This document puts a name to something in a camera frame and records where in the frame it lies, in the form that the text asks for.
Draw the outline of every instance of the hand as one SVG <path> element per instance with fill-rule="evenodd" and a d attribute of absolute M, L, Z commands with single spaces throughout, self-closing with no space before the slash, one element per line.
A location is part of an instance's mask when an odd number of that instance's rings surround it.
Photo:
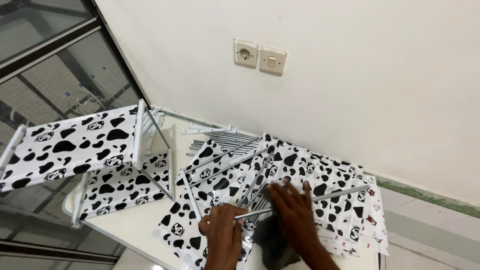
<path fill-rule="evenodd" d="M 231 204 L 214 206 L 198 227 L 208 240 L 205 270 L 234 270 L 241 252 L 241 223 L 234 217 L 248 212 Z"/>
<path fill-rule="evenodd" d="M 270 184 L 267 191 L 272 203 L 280 213 L 280 230 L 292 248 L 302 257 L 311 269 L 338 269 L 324 247 L 320 244 L 317 230 L 313 223 L 312 202 L 310 201 L 310 185 L 303 183 L 307 190 L 301 195 L 287 181 L 287 190 L 278 184 Z"/>

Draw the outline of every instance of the white wall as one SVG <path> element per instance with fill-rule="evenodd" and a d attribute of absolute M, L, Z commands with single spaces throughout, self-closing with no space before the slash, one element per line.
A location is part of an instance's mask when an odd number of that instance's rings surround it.
<path fill-rule="evenodd" d="M 152 103 L 480 205 L 480 2 L 96 2 Z M 285 74 L 236 66 L 234 38 Z"/>

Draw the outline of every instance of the switch plate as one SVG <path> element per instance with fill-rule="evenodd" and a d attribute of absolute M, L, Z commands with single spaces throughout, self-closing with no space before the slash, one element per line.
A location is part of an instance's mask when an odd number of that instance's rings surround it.
<path fill-rule="evenodd" d="M 258 44 L 241 39 L 233 40 L 234 62 L 239 65 L 257 67 Z"/>
<path fill-rule="evenodd" d="M 263 46 L 260 51 L 260 70 L 283 74 L 287 51 Z"/>

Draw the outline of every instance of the white table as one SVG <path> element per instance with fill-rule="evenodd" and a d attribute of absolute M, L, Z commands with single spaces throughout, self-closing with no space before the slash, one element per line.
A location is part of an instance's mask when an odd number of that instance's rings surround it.
<path fill-rule="evenodd" d="M 170 177 L 176 177 L 180 168 L 185 167 L 192 157 L 185 153 L 193 153 L 189 150 L 193 140 L 206 140 L 205 135 L 182 135 L 182 128 L 188 129 L 189 122 L 165 117 L 162 132 L 173 149 L 173 173 Z M 166 152 L 160 135 L 156 133 L 151 151 L 153 153 Z M 178 197 L 182 190 L 175 186 L 175 194 Z M 73 212 L 73 202 L 80 192 L 79 187 L 73 190 L 63 202 L 63 211 L 69 215 Z M 82 223 L 125 245 L 127 248 L 160 265 L 161 267 L 174 270 L 181 269 L 183 262 L 168 250 L 163 244 L 157 241 L 151 232 L 157 227 L 162 218 L 172 207 L 173 202 L 168 198 L 138 205 L 135 207 L 115 211 L 108 215 L 96 216 L 82 221 Z M 245 270 L 266 269 L 262 264 L 262 250 L 254 244 L 250 253 Z M 378 254 L 375 250 L 360 251 L 359 258 L 341 259 L 333 257 L 335 263 L 342 270 L 375 270 L 378 269 Z M 299 262 L 285 268 L 287 270 L 309 269 L 305 263 Z"/>

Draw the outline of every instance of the electrical outlet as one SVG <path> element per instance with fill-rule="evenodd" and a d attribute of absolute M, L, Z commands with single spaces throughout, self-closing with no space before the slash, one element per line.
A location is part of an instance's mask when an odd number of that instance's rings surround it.
<path fill-rule="evenodd" d="M 260 70 L 283 74 L 287 51 L 263 46 L 260 51 Z"/>
<path fill-rule="evenodd" d="M 233 40 L 233 56 L 236 64 L 257 67 L 258 44 L 241 39 Z"/>

